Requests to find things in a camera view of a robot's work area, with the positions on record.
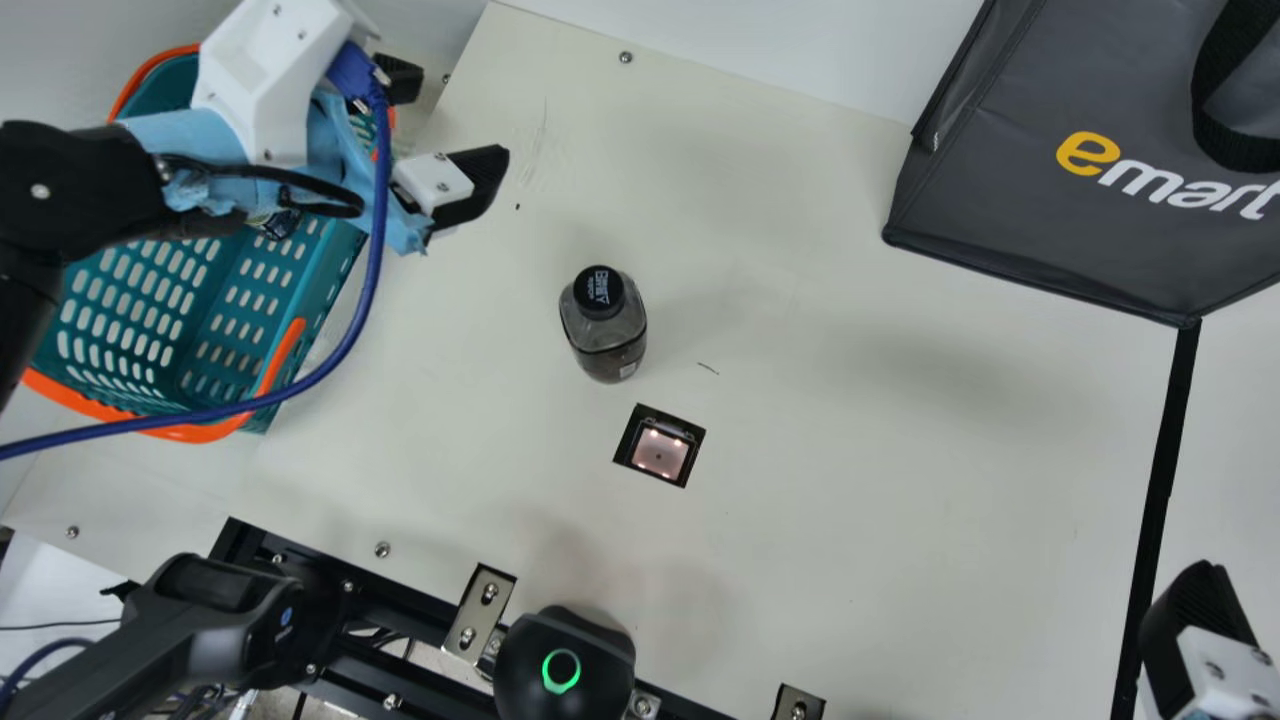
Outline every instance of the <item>black bottle cap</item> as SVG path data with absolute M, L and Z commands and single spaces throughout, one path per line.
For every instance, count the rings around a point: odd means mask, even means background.
M 608 320 L 626 305 L 622 275 L 605 265 L 591 265 L 573 281 L 573 302 L 591 320 Z

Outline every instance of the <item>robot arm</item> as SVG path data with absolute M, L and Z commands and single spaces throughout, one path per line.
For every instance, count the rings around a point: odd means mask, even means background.
M 192 683 L 296 683 L 342 626 L 338 584 L 307 573 L 174 557 L 129 593 L 120 629 L 13 696 L 8 712 L 0 698 L 0 715 L 128 720 Z
M 387 100 L 387 73 L 358 45 L 371 33 L 346 0 L 244 0 L 201 46 L 191 109 L 76 132 L 0 127 L 0 411 L 68 263 L 298 206 L 372 231 L 374 164 L 348 114 Z M 398 163 L 387 243 L 424 252 L 433 233 L 481 215 L 508 161 L 490 146 Z
M 1184 570 L 1142 621 L 1148 720 L 1276 720 L 1280 673 L 1258 647 L 1226 569 Z

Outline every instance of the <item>black handle strap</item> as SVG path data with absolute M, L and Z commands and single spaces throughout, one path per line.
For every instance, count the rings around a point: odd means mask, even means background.
M 1151 598 L 1156 594 L 1160 543 L 1165 537 L 1174 475 L 1178 474 L 1178 454 L 1183 445 L 1183 424 L 1192 395 L 1199 331 L 1201 323 L 1197 320 L 1194 325 L 1178 331 L 1178 342 L 1174 345 L 1165 411 L 1160 418 L 1160 433 L 1156 434 L 1156 454 L 1151 460 L 1151 479 L 1147 480 L 1147 502 L 1142 509 L 1142 528 L 1138 530 L 1129 610 L 1125 612 L 1124 635 L 1120 639 L 1120 666 L 1116 669 L 1115 694 L 1111 697 L 1111 720 L 1133 720 L 1138 701 L 1138 675 L 1142 673 L 1139 633 L 1142 619 L 1151 610 Z
M 1192 128 L 1196 143 L 1229 170 L 1280 170 L 1280 138 L 1236 132 L 1210 117 L 1204 105 L 1280 22 L 1280 0 L 1228 0 L 1208 31 L 1192 74 Z

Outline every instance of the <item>bottle label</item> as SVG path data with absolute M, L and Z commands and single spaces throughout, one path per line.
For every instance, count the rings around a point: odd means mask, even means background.
M 586 296 L 594 302 L 600 305 L 611 305 L 609 302 L 609 272 L 596 270 L 588 283 Z

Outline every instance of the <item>metal bracket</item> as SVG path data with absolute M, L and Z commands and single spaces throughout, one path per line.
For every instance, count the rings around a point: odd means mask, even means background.
M 515 589 L 516 578 L 493 568 L 477 565 L 476 571 L 471 575 L 471 582 L 467 583 L 466 592 L 462 594 L 462 602 L 458 603 L 458 615 L 453 620 L 453 626 L 449 628 L 449 634 L 445 635 L 440 650 L 465 660 L 471 666 L 477 665 L 494 639 L 494 630 L 498 628 L 498 621 L 502 620 L 502 611 L 507 609 L 507 602 L 511 601 L 511 593 Z M 498 647 L 490 655 L 497 655 L 497 650 L 500 647 L 502 639 L 498 641 Z
M 773 720 L 822 720 L 827 701 L 815 694 L 797 691 L 791 685 L 778 688 L 778 701 L 773 706 Z
M 658 720 L 662 698 L 644 691 L 631 691 L 625 720 Z

